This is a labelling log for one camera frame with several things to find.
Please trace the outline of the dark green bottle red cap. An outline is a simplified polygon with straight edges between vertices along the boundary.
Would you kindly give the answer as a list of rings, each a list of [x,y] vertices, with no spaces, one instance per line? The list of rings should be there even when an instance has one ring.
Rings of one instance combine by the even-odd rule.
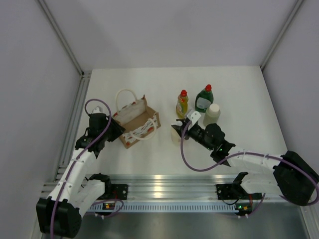
[[[204,113],[206,112],[207,108],[210,107],[213,101],[214,96],[212,92],[212,86],[208,84],[197,94],[195,99],[195,110],[200,113]]]

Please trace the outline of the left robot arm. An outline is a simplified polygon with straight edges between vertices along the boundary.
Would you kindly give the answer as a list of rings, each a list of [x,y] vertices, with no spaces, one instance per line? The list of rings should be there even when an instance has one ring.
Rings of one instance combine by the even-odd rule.
[[[101,173],[87,177],[88,170],[104,149],[125,129],[96,107],[89,115],[89,126],[75,144],[72,158],[61,179],[46,198],[36,204],[39,229],[52,238],[74,238],[82,218],[96,200],[115,198],[111,178]]]

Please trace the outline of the yellow bottle red cap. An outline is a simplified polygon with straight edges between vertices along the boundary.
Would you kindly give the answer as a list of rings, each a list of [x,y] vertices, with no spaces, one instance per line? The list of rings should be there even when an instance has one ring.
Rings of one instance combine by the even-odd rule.
[[[177,97],[176,114],[183,119],[188,111],[188,95],[186,90],[182,90]]]

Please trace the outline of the cream bottle white pump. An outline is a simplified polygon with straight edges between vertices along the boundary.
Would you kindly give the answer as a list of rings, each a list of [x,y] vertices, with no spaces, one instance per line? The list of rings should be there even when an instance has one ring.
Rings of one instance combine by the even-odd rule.
[[[181,137],[180,137],[180,135],[175,131],[174,128],[171,128],[171,130],[170,130],[170,136],[171,136],[171,140],[172,140],[173,144],[175,144],[175,145],[180,145]]]

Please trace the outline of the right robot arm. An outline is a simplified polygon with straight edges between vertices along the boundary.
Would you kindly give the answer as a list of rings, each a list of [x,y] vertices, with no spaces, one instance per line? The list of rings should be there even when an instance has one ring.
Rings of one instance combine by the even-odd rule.
[[[238,198],[261,193],[278,195],[298,206],[310,206],[319,201],[312,199],[313,194],[319,193],[318,174],[293,151],[271,155],[242,149],[228,142],[216,123],[202,128],[189,119],[178,119],[171,129],[180,137],[181,152],[184,152],[184,141],[190,138],[211,152],[214,165],[202,169],[191,166],[182,155],[190,170],[207,172],[221,165],[239,170],[232,185],[232,192]]]

